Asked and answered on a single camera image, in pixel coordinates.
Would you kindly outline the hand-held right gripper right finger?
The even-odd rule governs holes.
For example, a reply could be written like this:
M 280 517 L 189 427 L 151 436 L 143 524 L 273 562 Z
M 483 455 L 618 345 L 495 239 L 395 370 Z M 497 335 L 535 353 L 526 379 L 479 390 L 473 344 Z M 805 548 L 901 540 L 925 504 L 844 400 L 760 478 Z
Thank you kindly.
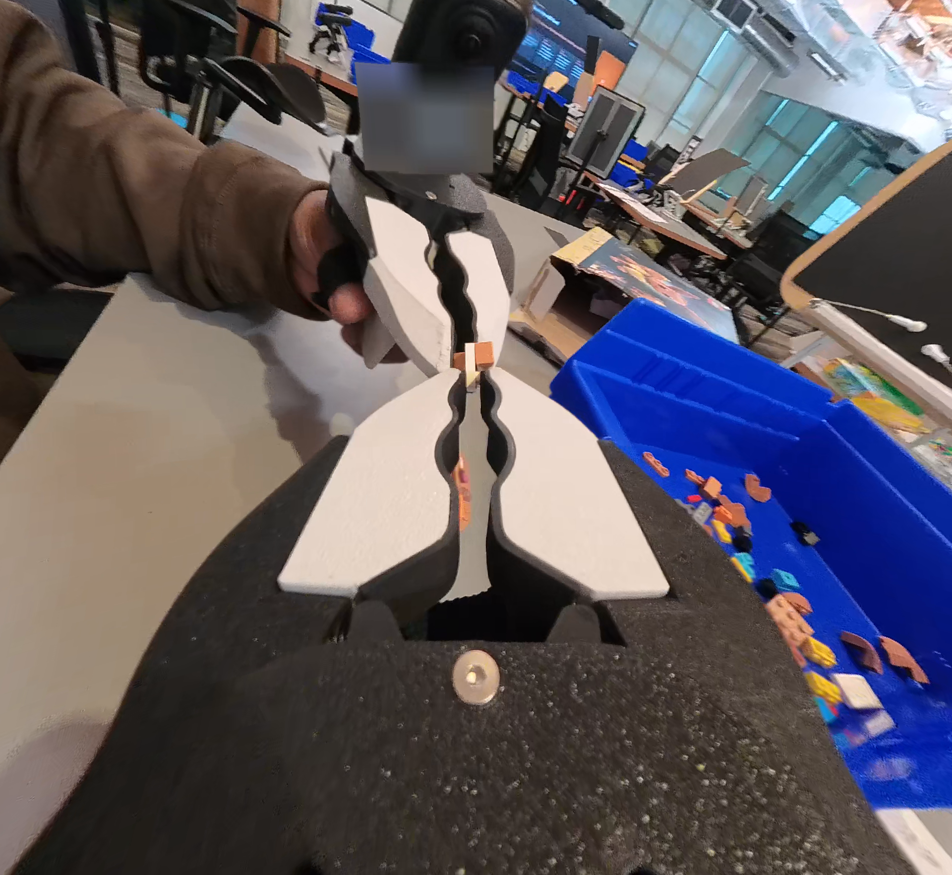
M 482 374 L 490 519 L 516 562 L 594 602 L 655 599 L 670 585 L 599 440 L 503 369 Z

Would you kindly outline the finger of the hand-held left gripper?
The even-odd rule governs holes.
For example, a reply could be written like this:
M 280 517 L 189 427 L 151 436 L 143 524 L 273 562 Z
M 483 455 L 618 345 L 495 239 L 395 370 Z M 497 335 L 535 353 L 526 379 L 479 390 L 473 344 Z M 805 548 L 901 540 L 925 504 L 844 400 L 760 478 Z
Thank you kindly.
M 438 278 L 426 261 L 430 238 L 423 224 L 396 205 L 367 198 L 373 253 L 363 289 L 374 315 L 363 324 L 363 359 L 374 369 L 398 347 L 431 378 L 451 365 L 453 324 Z
M 490 239 L 471 231 L 446 235 L 445 304 L 453 321 L 454 345 L 492 341 L 495 364 L 502 357 L 510 313 L 506 287 Z

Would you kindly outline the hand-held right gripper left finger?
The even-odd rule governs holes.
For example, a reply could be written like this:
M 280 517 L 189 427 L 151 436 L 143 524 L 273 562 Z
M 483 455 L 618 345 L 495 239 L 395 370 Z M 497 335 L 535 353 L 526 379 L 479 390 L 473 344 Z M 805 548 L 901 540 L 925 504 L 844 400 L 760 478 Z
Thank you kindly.
M 458 541 L 463 374 L 438 373 L 366 418 L 346 442 L 277 583 L 288 593 L 369 595 Z

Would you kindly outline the brown curved brick with tile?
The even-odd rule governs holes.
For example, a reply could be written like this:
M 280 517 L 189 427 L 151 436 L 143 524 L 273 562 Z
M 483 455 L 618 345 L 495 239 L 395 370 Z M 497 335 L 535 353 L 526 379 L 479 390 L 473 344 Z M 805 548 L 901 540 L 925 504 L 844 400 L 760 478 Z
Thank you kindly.
M 483 371 L 495 364 L 495 351 L 492 341 L 468 342 L 463 349 L 454 353 L 452 367 L 464 374 L 467 392 L 473 392 L 480 383 Z

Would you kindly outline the pile of toy bricks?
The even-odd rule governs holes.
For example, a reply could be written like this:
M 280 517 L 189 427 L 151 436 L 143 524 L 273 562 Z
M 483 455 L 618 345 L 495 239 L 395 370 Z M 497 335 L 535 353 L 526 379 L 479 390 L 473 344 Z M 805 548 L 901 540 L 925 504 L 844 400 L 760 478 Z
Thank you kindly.
M 933 744 L 947 715 L 936 685 L 893 663 L 881 628 L 822 555 L 814 524 L 799 522 L 755 473 L 641 456 L 754 591 L 841 752 Z

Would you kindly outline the blue plastic bin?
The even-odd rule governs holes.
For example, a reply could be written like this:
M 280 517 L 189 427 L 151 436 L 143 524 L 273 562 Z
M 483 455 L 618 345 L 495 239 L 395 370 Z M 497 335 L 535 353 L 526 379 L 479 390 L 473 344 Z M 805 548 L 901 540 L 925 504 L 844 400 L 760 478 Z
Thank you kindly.
M 950 490 L 849 402 L 638 300 L 550 386 L 687 508 L 687 471 L 720 482 L 751 524 L 740 552 L 760 600 L 798 593 L 835 656 L 804 673 L 863 678 L 880 706 L 823 703 L 833 741 L 875 809 L 951 804 Z

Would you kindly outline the person's left forearm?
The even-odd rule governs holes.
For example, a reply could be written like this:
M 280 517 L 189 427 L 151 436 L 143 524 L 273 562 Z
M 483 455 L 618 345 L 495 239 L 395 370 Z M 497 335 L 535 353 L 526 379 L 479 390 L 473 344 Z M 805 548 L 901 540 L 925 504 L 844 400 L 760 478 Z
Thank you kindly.
M 322 185 L 240 143 L 205 146 L 65 68 L 45 26 L 1 3 L 1 285 L 99 287 L 149 273 L 203 310 L 322 313 L 295 286 L 290 230 Z

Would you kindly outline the cardboard box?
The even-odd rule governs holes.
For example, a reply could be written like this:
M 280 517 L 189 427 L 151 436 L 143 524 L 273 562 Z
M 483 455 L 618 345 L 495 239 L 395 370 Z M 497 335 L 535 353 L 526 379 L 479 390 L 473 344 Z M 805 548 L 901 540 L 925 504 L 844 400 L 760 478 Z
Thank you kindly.
M 684 277 L 601 227 L 557 249 L 543 262 L 508 328 L 562 366 L 630 303 L 645 301 L 741 342 L 731 310 Z

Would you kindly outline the black framed grey screen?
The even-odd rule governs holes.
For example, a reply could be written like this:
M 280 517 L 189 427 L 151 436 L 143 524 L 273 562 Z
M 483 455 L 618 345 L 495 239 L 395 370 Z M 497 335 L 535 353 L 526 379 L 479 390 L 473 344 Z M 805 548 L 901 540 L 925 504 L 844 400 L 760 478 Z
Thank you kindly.
M 641 103 L 603 85 L 597 85 L 564 160 L 569 167 L 605 180 L 635 136 L 646 115 Z

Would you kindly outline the black office chair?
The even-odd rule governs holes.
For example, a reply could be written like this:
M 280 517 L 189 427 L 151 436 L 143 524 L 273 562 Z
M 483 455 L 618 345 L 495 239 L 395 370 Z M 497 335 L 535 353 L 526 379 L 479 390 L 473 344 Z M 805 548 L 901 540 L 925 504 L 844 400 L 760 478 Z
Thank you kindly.
M 239 105 L 279 125 L 289 116 L 321 130 L 326 106 L 318 84 L 287 62 L 259 62 L 263 30 L 290 32 L 279 22 L 229 0 L 139 0 L 138 70 L 164 103 L 188 104 L 185 129 L 203 143 L 217 120 Z

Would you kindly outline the black wood-edged divider panel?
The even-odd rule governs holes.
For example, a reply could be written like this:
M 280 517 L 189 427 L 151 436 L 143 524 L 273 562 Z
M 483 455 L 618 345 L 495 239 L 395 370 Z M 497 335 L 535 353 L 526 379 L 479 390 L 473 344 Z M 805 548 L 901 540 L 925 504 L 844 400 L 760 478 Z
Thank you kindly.
M 951 143 L 922 156 L 782 275 L 794 310 L 833 305 L 945 385 L 950 372 L 922 354 L 951 352 Z

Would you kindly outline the large dark wall screen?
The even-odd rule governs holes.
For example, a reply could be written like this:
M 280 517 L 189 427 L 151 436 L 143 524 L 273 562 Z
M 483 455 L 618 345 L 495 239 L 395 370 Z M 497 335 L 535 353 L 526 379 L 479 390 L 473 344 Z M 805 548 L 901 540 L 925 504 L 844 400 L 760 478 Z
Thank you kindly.
M 530 91 L 558 73 L 569 91 L 589 72 L 595 85 L 616 87 L 638 44 L 618 16 L 600 2 L 595 9 L 580 0 L 532 0 L 530 28 L 508 65 L 508 83 Z

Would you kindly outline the white metal frame rail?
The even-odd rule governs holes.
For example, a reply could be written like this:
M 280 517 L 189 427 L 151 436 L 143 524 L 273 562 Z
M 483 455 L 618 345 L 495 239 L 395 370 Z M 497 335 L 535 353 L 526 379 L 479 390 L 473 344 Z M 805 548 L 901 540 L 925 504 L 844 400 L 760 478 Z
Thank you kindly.
M 951 427 L 950 386 L 898 355 L 856 321 L 823 299 L 808 298 L 806 306 L 800 312 L 818 330 L 892 381 L 904 394 L 921 405 L 934 422 Z

